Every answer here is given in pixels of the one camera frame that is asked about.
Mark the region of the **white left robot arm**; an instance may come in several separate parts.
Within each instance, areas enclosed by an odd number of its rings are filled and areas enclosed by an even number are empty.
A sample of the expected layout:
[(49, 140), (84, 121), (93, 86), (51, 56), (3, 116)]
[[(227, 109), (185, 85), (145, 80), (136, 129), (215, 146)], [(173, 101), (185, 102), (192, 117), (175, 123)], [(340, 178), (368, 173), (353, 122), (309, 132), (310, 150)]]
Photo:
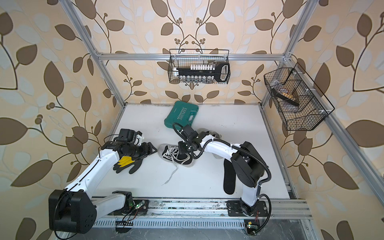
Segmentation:
[(53, 232), (87, 233), (100, 218), (114, 212), (136, 214), (148, 201), (136, 204), (132, 193), (114, 191), (111, 195), (94, 199), (93, 195), (109, 170), (123, 157), (132, 160), (146, 158), (158, 150), (151, 143), (135, 145), (129, 142), (109, 141), (86, 170), (63, 190), (49, 196), (49, 227)]

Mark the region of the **black white sneaker with laces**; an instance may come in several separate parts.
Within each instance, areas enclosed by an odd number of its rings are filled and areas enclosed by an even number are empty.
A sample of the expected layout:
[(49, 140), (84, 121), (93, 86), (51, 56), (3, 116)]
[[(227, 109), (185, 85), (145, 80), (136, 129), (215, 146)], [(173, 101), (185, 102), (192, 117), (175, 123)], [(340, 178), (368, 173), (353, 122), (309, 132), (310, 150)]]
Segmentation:
[(192, 167), (195, 163), (190, 153), (183, 154), (176, 145), (161, 144), (158, 148), (159, 156), (162, 160), (172, 163), (175, 169), (171, 173), (169, 179), (163, 183), (166, 185), (172, 179), (173, 175), (178, 171), (179, 166)]

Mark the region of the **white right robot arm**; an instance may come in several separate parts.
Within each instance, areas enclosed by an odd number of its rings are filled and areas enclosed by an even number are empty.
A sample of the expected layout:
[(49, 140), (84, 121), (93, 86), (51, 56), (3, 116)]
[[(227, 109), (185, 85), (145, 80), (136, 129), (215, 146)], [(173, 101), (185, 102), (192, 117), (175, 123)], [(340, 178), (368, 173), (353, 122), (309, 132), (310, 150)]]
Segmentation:
[(238, 179), (243, 184), (240, 209), (243, 214), (252, 216), (256, 213), (262, 184), (272, 179), (271, 171), (255, 147), (249, 143), (232, 144), (213, 137), (207, 132), (198, 133), (190, 125), (173, 123), (173, 130), (182, 139), (178, 148), (182, 154), (190, 154), (194, 160), (203, 153), (212, 153), (230, 161)]

